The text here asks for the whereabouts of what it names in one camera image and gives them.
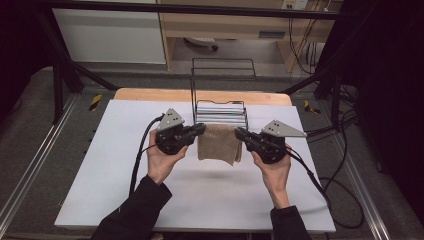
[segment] black stand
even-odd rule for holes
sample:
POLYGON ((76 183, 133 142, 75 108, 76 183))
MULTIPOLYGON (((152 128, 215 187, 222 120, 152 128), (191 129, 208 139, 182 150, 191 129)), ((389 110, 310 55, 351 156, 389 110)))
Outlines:
POLYGON ((356 11, 358 17, 353 18, 352 20, 354 21, 350 22, 335 22, 327 40, 327 44, 331 45, 334 53, 328 57, 325 63, 322 63, 320 59, 314 75, 278 93, 290 95, 313 82, 319 82, 314 93, 317 99, 325 98, 329 95, 331 90, 333 90, 331 122, 336 129, 338 129, 342 74, 344 69, 348 67, 347 65, 350 58, 362 44, 366 44, 366 33, 368 31, 366 21, 370 17, 378 2, 379 0, 375 0, 371 3, 345 0, 341 11, 356 11))
POLYGON ((51 12, 51 8, 38 7, 31 3, 31 1, 27 0, 18 1, 20 9, 22 10, 21 16, 26 17, 27 22, 31 23, 31 26, 34 27, 34 34, 43 45, 46 52, 49 53, 50 62, 53 63, 55 93, 55 116, 53 124, 56 124, 63 114, 62 80, 65 81, 70 92, 73 93, 79 93, 84 89, 84 85, 81 82, 78 73, 90 78, 108 90, 119 89, 119 87, 95 75, 70 58, 63 39, 58 38, 59 34, 57 34, 57 32, 60 30, 55 30, 46 16, 48 11, 51 12))

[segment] gray bracket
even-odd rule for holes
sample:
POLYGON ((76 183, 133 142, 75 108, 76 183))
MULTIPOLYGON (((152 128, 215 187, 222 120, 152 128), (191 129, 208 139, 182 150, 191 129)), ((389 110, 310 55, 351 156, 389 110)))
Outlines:
POLYGON ((157 127, 158 132, 183 124, 185 121, 173 108, 168 109, 157 127))
POLYGON ((273 120, 268 123, 264 128, 262 128, 262 132, 267 133, 269 135, 275 137, 306 137, 307 134, 296 128, 290 127, 287 124, 284 124, 278 120, 273 120))

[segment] white tabletop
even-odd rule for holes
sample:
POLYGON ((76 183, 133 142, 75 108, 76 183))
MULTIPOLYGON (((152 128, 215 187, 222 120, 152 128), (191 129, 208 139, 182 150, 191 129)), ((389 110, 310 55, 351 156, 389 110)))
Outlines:
MULTIPOLYGON (((192 125, 191 103, 111 100, 78 171, 55 225, 69 229, 95 228, 127 197, 131 172, 147 125, 174 108, 192 125)), ((295 107, 247 105, 249 130, 260 129, 271 120, 280 120, 302 130, 295 107)), ((315 171, 304 138, 287 138, 315 171)), ((138 180, 147 174, 143 155, 138 180)), ((158 231, 257 232, 272 230, 271 198, 260 170, 243 144, 240 163, 197 158, 196 141, 179 161, 165 184, 173 197, 162 209, 155 225, 158 231)), ((334 232, 326 202, 295 160, 288 179, 290 203, 300 211, 311 233, 334 232)))

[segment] wrist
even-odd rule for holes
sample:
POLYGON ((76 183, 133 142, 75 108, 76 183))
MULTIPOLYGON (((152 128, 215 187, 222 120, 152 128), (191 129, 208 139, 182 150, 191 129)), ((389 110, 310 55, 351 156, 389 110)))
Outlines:
POLYGON ((152 179, 153 180, 153 182, 155 182, 158 186, 159 185, 161 185, 162 183, 163 183, 163 179, 162 178, 160 178, 160 177, 158 177, 158 176, 155 176, 155 175, 153 175, 153 174, 151 174, 151 173, 147 173, 147 175, 150 177, 150 179, 152 179))
POLYGON ((270 192, 270 195, 276 209, 290 207, 289 196, 286 190, 270 192))

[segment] wire rack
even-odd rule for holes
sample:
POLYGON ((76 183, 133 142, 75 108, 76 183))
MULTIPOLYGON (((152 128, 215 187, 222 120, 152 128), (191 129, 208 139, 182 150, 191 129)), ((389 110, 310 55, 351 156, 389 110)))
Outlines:
POLYGON ((222 77, 211 73, 226 70, 226 80, 256 80, 252 59, 245 58, 193 58, 191 68, 191 103, 194 123, 218 123, 249 129, 247 110, 243 101, 217 102, 213 99, 197 99, 196 80, 222 77))

